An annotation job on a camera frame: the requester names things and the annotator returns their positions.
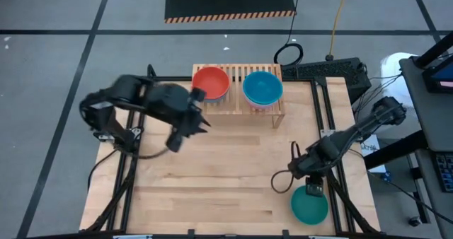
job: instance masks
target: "wooden tabletop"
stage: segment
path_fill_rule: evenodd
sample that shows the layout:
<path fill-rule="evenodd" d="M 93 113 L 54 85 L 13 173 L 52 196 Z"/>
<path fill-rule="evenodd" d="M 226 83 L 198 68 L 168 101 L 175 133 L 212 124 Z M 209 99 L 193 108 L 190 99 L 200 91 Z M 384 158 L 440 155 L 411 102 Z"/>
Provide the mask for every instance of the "wooden tabletop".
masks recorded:
<path fill-rule="evenodd" d="M 354 123 L 345 81 L 327 80 L 336 127 L 345 129 Z M 195 229 L 197 234 L 281 235 L 288 229 L 291 235 L 333 235 L 330 209 L 326 220 L 317 226 L 304 225 L 293 216 L 289 200 L 304 179 L 295 181 L 286 194 L 270 188 L 272 174 L 285 169 L 290 161 L 290 142 L 297 141 L 305 149 L 319 139 L 310 84 L 285 82 L 283 86 L 286 117 L 278 129 L 272 129 L 272 122 L 265 117 L 244 115 L 232 120 L 226 115 L 210 116 L 209 132 L 185 139 L 178 153 L 140 160 L 127 232 L 186 234 Z M 328 128 L 320 89 L 319 93 L 323 123 Z M 127 111 L 117 112 L 123 126 L 126 118 Z M 169 125 L 148 117 L 140 154 L 161 150 L 169 130 Z M 360 151 L 358 144 L 352 149 Z M 110 144 L 101 144 L 97 160 L 111 151 Z M 90 226 L 112 197 L 119 156 L 104 162 L 94 173 L 80 228 Z M 343 165 L 352 202 L 379 230 L 363 159 L 348 152 Z M 283 189 L 288 182 L 289 174 L 281 175 L 275 185 Z M 346 231 L 342 204 L 339 209 Z"/>

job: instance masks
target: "gray floor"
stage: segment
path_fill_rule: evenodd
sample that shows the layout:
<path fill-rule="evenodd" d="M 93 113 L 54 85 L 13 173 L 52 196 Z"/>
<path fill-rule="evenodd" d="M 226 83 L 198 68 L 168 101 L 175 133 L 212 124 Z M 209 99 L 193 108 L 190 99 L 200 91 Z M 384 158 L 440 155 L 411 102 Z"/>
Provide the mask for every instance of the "gray floor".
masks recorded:
<path fill-rule="evenodd" d="M 300 0 L 294 29 L 331 29 L 339 1 Z M 440 34 L 453 29 L 451 0 L 423 2 Z M 143 74 L 148 63 L 162 76 L 188 76 L 194 63 L 270 63 L 287 39 L 286 35 L 97 35 L 92 47 L 86 46 L 100 3 L 0 0 L 0 238 L 18 235 L 76 72 L 83 71 L 83 75 L 74 102 L 69 103 L 67 122 L 62 121 L 66 122 L 64 131 L 29 236 L 78 230 L 86 178 L 98 148 L 77 111 L 87 93 L 108 86 L 120 74 Z M 290 18 L 268 18 L 165 25 L 163 19 L 164 0 L 108 0 L 98 29 L 222 29 L 228 33 L 241 29 L 286 30 L 291 23 Z M 394 52 L 421 54 L 435 44 L 433 37 L 437 35 L 430 32 L 416 0 L 346 0 L 338 29 L 376 30 L 351 35 L 339 32 L 334 49 L 336 59 L 359 57 L 368 65 L 370 77 L 379 75 L 379 62 L 385 56 Z M 26 30 L 86 30 L 82 32 L 86 35 L 46 35 Z M 304 46 L 304 62 L 322 61 L 328 52 L 328 31 L 292 38 Z M 89 52 L 86 65 L 84 50 Z M 288 52 L 282 56 L 285 63 L 295 55 Z M 375 194 L 382 229 L 435 237 L 435 231 L 421 234 L 420 229 L 403 222 L 416 209 L 413 202 L 402 198 Z M 388 216 L 398 222 L 384 218 Z"/>

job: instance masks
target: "wooden dish rack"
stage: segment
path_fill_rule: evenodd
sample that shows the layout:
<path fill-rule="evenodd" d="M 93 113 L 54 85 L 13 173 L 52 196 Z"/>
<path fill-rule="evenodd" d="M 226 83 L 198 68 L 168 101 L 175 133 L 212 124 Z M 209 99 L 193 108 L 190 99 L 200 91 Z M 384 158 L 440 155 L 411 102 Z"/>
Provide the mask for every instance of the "wooden dish rack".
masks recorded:
<path fill-rule="evenodd" d="M 277 129 L 285 116 L 285 104 L 282 97 L 268 109 L 251 107 L 244 98 L 242 83 L 245 76 L 256 72 L 266 71 L 282 80 L 279 64 L 194 64 L 192 77 L 202 68 L 219 67 L 228 74 L 230 88 L 228 93 L 217 103 L 202 103 L 201 108 L 206 115 L 261 115 L 272 117 L 273 128 Z"/>

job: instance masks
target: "green bowl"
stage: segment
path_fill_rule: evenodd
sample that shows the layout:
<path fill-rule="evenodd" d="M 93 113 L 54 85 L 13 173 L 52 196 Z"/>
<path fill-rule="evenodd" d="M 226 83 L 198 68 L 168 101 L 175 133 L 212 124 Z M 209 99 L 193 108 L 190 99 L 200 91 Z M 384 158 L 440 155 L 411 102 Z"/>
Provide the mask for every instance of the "green bowl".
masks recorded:
<path fill-rule="evenodd" d="M 317 225 L 324 221 L 328 213 L 326 196 L 313 197 L 305 192 L 306 187 L 297 188 L 291 197 L 291 210 L 296 218 L 307 225 Z"/>

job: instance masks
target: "yellow and black striped mat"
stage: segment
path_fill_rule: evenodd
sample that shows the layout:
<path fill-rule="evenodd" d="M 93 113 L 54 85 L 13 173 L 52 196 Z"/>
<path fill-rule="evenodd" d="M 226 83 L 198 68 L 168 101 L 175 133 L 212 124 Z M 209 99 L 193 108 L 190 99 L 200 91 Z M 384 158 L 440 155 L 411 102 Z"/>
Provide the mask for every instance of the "yellow and black striped mat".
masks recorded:
<path fill-rule="evenodd" d="M 166 0 L 165 23 L 293 16 L 293 0 Z"/>

